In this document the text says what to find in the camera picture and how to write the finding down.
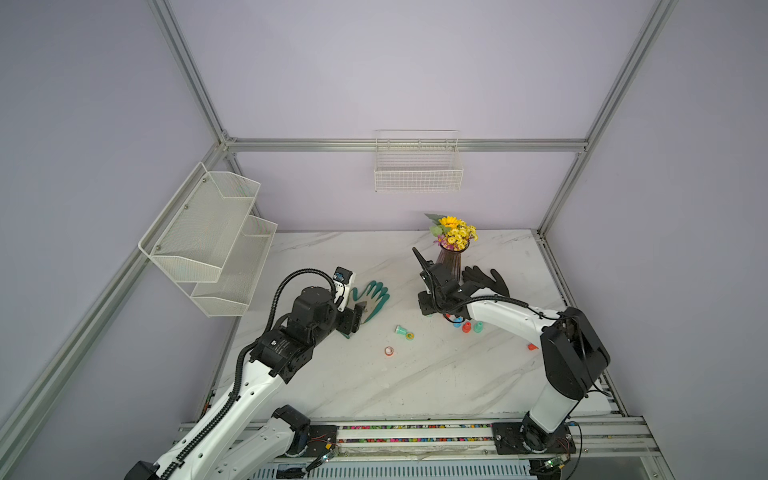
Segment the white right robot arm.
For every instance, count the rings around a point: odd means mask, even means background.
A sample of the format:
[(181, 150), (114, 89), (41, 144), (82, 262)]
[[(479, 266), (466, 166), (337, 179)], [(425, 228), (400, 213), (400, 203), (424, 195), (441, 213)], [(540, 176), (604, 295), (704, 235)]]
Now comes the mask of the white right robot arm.
[(523, 447), (534, 453), (548, 449), (564, 430), (566, 418), (589, 394), (611, 357), (586, 314), (569, 306), (561, 311), (536, 308), (510, 296), (495, 269), (485, 273), (466, 267), (458, 280), (444, 264), (420, 264), (425, 290), (418, 294), (424, 315), (439, 313), (449, 320), (475, 320), (501, 328), (534, 345), (543, 358), (547, 383), (523, 417)]

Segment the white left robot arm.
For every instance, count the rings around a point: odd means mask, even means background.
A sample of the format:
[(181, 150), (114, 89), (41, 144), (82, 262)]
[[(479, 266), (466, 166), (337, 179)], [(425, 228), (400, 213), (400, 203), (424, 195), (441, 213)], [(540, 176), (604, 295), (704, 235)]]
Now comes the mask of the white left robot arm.
[(247, 479), (277, 457), (305, 453), (309, 418), (294, 407), (276, 409), (266, 424), (239, 439), (254, 415), (304, 367), (331, 333), (351, 335), (363, 308), (349, 307), (355, 275), (343, 267), (328, 275), (326, 287), (306, 287), (282, 317), (271, 314), (259, 338), (238, 354), (229, 392), (210, 408), (181, 441), (154, 462), (139, 461), (129, 479)]

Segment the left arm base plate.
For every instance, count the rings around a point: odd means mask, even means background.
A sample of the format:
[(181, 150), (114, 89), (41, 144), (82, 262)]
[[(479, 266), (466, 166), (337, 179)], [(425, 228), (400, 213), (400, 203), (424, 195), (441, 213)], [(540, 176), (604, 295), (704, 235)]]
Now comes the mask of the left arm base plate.
[(306, 433), (282, 455), (283, 458), (315, 458), (332, 450), (338, 443), (337, 425), (310, 425)]

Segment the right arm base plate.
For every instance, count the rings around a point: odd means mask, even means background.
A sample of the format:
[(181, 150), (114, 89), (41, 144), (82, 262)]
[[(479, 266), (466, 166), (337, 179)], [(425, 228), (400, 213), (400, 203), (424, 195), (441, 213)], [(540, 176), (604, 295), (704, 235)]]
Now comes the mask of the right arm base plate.
[(533, 422), (494, 422), (492, 439), (499, 455), (575, 454), (576, 447), (566, 423), (547, 433)]

